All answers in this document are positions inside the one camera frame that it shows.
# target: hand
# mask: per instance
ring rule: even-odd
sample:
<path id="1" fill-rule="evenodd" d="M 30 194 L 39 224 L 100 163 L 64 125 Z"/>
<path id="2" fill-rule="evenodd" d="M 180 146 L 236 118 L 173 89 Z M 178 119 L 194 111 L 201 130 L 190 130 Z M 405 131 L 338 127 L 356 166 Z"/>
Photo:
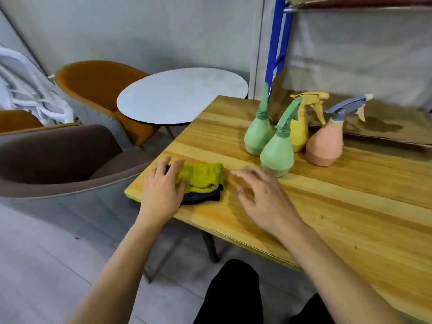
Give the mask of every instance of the hand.
<path id="1" fill-rule="evenodd" d="M 278 237 L 280 229 L 305 225 L 278 180 L 262 167 L 244 167 L 231 173 L 248 183 L 255 195 L 252 200 L 244 188 L 237 188 L 237 198 L 246 213 L 263 230 Z"/>
<path id="2" fill-rule="evenodd" d="M 180 180 L 176 186 L 178 171 L 185 160 L 174 162 L 165 175 L 166 166 L 171 157 L 166 157 L 156 164 L 144 178 L 141 209 L 137 223 L 146 223 L 162 228 L 173 217 L 183 200 L 186 181 Z"/>

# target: wood grain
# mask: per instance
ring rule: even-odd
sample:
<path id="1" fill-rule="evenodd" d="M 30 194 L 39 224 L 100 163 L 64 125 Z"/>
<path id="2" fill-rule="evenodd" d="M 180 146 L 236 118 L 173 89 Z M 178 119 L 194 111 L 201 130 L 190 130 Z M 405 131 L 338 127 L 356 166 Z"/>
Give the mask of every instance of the wood grain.
<path id="1" fill-rule="evenodd" d="M 165 151 L 191 163 L 221 162 L 221 202 L 181 207 L 176 218 L 299 269 L 289 252 L 256 226 L 236 199 L 232 169 L 259 164 L 243 137 L 258 103 L 217 97 Z M 140 201 L 143 172 L 125 191 Z M 432 164 L 345 148 L 330 167 L 296 154 L 279 181 L 298 212 L 396 309 L 432 323 Z"/>

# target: left hand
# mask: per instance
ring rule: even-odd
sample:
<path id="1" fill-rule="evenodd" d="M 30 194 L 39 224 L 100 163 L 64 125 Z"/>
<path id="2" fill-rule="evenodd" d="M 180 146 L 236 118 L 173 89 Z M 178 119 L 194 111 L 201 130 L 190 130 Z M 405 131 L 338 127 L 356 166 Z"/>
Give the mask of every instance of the left hand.
<path id="1" fill-rule="evenodd" d="M 185 194 L 186 181 L 180 180 L 176 186 L 178 171 L 185 160 L 174 162 L 165 175 L 166 166 L 171 157 L 159 161 L 144 178 L 143 196 L 141 197 L 141 209 L 136 224 L 154 225 L 162 228 L 180 208 Z"/>

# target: white round table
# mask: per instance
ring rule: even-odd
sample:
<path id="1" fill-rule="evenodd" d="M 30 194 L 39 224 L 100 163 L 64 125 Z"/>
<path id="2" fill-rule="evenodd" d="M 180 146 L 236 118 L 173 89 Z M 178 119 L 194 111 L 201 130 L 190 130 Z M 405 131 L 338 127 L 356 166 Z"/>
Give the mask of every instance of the white round table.
<path id="1" fill-rule="evenodd" d="M 126 87 L 117 108 L 130 119 L 161 126 L 185 125 L 218 95 L 245 98 L 249 87 L 237 74 L 214 68 L 168 70 Z"/>

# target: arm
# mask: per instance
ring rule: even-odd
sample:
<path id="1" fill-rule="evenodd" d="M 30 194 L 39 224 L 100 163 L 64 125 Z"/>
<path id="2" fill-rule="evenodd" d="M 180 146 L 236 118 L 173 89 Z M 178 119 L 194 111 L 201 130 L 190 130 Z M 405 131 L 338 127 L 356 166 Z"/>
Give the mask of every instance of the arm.
<path id="1" fill-rule="evenodd" d="M 183 161 L 175 162 L 165 175 L 167 157 L 144 179 L 137 220 L 92 285 L 69 324 L 127 324 L 153 242 L 174 216 L 183 199 L 186 183 L 176 187 Z"/>
<path id="2" fill-rule="evenodd" d="M 335 323 L 407 324 L 302 221 L 277 179 L 261 167 L 246 167 L 232 173 L 244 179 L 254 192 L 252 200 L 243 188 L 237 191 L 247 214 L 299 262 Z"/>

